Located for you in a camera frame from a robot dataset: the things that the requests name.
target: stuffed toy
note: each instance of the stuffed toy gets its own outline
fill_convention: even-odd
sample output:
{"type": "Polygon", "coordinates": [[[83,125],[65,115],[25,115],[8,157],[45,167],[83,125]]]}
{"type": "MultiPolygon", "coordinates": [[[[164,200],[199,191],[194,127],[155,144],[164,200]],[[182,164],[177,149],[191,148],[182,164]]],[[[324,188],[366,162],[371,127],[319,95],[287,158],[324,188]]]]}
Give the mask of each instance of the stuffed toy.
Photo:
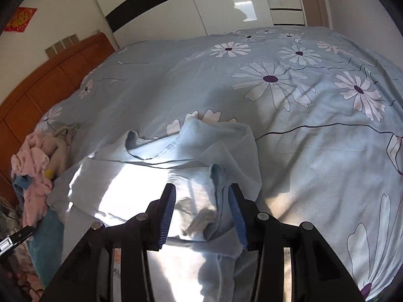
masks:
{"type": "Polygon", "coordinates": [[[78,125],[62,126],[54,134],[45,135],[42,150],[49,157],[49,165],[44,171],[48,179],[55,179],[67,170],[68,146],[70,146],[73,135],[78,125]]]}

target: bed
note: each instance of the bed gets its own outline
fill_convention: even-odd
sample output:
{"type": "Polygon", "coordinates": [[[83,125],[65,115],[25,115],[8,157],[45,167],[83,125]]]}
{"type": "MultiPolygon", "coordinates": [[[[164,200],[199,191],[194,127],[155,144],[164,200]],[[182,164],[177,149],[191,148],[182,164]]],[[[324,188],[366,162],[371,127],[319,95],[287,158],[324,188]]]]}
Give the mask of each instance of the bed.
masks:
{"type": "MultiPolygon", "coordinates": [[[[245,123],[259,153],[259,208],[281,222],[315,224],[366,299],[390,284],[403,260],[400,69],[327,28],[257,28],[112,52],[98,34],[29,76],[0,107],[2,151],[17,150],[37,123],[45,132],[80,123],[72,165],[131,129],[157,140],[189,117],[245,123]]],[[[9,156],[2,155],[4,187],[9,156]]],[[[63,216],[76,170],[58,178],[48,198],[65,238],[75,231],[75,240],[93,220],[79,210],[63,216]]],[[[74,244],[64,242],[63,253],[74,244]]],[[[234,285],[223,299],[248,299],[254,265],[255,255],[242,253],[230,283],[199,278],[196,298],[216,300],[234,285]]],[[[189,299],[165,286],[172,300],[189,299]]]]}

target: bedsheet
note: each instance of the bedsheet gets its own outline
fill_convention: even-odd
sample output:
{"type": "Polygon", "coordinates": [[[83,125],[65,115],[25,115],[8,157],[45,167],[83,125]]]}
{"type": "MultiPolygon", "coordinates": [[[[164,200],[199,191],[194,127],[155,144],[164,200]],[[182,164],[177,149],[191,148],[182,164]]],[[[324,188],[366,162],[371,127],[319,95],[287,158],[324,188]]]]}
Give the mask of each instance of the bedsheet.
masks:
{"type": "MultiPolygon", "coordinates": [[[[285,223],[315,224],[371,299],[403,260],[402,82],[390,61],[327,28],[141,42],[90,72],[38,126],[80,122],[75,163],[130,129],[165,137],[191,116],[250,125],[260,209],[285,223]]],[[[48,197],[56,211],[72,174],[56,180],[48,197]]],[[[252,259],[235,267],[238,278],[253,269],[252,259]]],[[[234,300],[251,281],[240,284],[243,291],[235,281],[234,300]]]]}

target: wall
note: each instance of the wall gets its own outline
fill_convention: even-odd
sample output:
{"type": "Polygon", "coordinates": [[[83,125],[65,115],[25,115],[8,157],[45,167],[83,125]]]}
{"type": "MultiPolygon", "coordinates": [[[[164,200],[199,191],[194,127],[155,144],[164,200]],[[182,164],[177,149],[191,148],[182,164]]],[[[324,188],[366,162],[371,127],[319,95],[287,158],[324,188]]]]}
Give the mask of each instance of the wall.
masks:
{"type": "Polygon", "coordinates": [[[403,37],[379,0],[328,0],[333,30],[403,69],[403,37]]]}
{"type": "Polygon", "coordinates": [[[96,0],[24,0],[21,6],[38,10],[24,33],[0,36],[0,103],[48,60],[45,49],[67,36],[77,34],[82,40],[99,29],[117,48],[96,0]]]}

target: red paper cutting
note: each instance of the red paper cutting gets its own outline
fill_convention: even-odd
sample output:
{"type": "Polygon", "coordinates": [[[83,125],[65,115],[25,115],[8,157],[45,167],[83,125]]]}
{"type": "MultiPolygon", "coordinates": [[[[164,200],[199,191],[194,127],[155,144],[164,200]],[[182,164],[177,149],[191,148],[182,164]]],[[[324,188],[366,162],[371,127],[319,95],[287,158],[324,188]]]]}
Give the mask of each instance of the red paper cutting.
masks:
{"type": "Polygon", "coordinates": [[[28,26],[36,8],[19,7],[5,27],[7,32],[23,32],[28,26]]]}

